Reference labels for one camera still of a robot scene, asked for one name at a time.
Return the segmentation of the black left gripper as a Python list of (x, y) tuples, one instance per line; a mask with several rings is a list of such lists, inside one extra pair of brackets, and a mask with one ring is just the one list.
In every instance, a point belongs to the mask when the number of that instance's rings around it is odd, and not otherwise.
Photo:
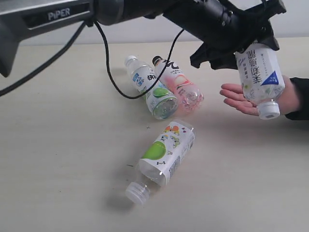
[(213, 70), (237, 70), (235, 51), (252, 43), (280, 49), (269, 20), (284, 13), (281, 0), (264, 0), (246, 10), (228, 0), (181, 0), (164, 17), (204, 42), (190, 56), (193, 67), (209, 62)]

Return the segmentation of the person's open hand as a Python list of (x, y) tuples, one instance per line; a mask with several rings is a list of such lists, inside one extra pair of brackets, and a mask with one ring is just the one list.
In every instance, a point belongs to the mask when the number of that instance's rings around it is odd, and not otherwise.
[[(283, 76), (285, 89), (277, 102), (281, 115), (296, 111), (299, 107), (299, 99), (294, 85), (287, 76)], [(257, 106), (247, 101), (243, 96), (241, 85), (225, 83), (221, 85), (220, 94), (225, 97), (224, 103), (246, 115), (258, 116)]]

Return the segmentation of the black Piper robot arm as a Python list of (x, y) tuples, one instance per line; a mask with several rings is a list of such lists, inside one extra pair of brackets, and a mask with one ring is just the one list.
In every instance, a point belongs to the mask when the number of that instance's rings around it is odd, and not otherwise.
[(110, 26), (162, 15), (202, 46), (190, 57), (193, 67), (235, 69), (235, 53), (252, 43), (277, 51), (270, 18), (283, 14), (281, 0), (266, 0), (242, 10), (228, 0), (3, 0), (0, 3), (0, 72), (10, 75), (21, 41), (82, 21)]

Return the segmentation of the black sleeved forearm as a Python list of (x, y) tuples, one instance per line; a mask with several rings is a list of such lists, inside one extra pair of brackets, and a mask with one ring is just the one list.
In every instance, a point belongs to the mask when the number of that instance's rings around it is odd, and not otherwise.
[(295, 87), (299, 107), (296, 111), (288, 113), (285, 117), (293, 121), (308, 121), (309, 120), (309, 79), (308, 78), (290, 78)]

